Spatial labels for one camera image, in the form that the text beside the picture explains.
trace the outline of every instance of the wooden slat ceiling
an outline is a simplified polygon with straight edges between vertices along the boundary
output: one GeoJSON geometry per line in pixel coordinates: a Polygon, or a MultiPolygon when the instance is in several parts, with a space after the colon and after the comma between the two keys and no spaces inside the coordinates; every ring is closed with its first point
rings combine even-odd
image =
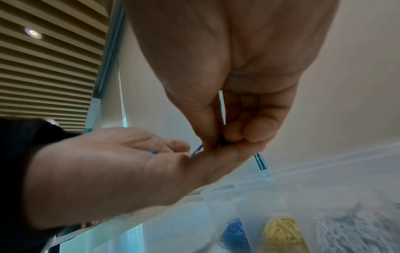
{"type": "Polygon", "coordinates": [[[83,132],[108,21],[100,0],[0,0],[0,117],[83,132]]]}

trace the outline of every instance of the black sleeve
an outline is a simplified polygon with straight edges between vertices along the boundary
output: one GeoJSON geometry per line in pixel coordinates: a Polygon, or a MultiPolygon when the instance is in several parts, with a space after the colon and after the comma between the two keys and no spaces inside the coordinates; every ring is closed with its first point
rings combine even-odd
{"type": "Polygon", "coordinates": [[[74,136],[44,120],[0,118],[0,252],[39,253],[62,229],[30,227],[22,210],[21,190],[29,150],[74,136]]]}

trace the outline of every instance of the ceiling light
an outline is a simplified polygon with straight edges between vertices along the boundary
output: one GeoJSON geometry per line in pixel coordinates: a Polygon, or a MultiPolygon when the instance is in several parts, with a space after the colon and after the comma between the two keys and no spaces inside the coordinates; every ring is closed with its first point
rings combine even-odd
{"type": "Polygon", "coordinates": [[[42,34],[40,32],[36,32],[35,30],[25,28],[25,32],[32,38],[39,39],[39,40],[42,38],[42,34]]]}

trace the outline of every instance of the plastic compartment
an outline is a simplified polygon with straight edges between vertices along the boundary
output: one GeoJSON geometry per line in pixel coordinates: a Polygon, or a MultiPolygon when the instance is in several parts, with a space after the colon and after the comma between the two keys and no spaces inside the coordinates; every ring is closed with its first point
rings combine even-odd
{"type": "Polygon", "coordinates": [[[253,184],[234,184],[226,182],[214,187],[210,187],[201,192],[201,196],[206,201],[210,217],[215,226],[217,239],[221,247],[234,252],[251,252],[250,245],[247,242],[246,234],[243,230],[243,235],[238,237],[226,235],[232,234],[230,229],[236,229],[239,224],[239,214],[236,209],[236,204],[240,202],[244,194],[250,190],[263,188],[266,185],[273,185],[270,180],[262,177],[254,180],[253,184]]]}
{"type": "Polygon", "coordinates": [[[277,193],[275,188],[247,192],[237,203],[237,212],[243,223],[253,253],[308,253],[304,241],[301,243],[284,243],[274,245],[276,239],[267,240],[264,235],[265,226],[278,217],[293,215],[286,204],[288,193],[277,193]]]}
{"type": "Polygon", "coordinates": [[[287,203],[312,253],[400,252],[398,211],[369,185],[299,187],[287,203]]]}

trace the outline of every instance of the hand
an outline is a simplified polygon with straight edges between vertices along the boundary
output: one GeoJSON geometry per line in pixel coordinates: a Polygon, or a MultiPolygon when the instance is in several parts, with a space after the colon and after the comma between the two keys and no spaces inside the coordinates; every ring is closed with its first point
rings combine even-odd
{"type": "Polygon", "coordinates": [[[240,142],[190,158],[186,142],[141,129],[110,128],[66,139],[32,151],[22,191],[26,217],[44,229],[171,205],[264,147],[240,142]]]}
{"type": "Polygon", "coordinates": [[[338,2],[125,0],[146,59],[205,149],[221,133],[230,142],[275,135],[338,2]]]}

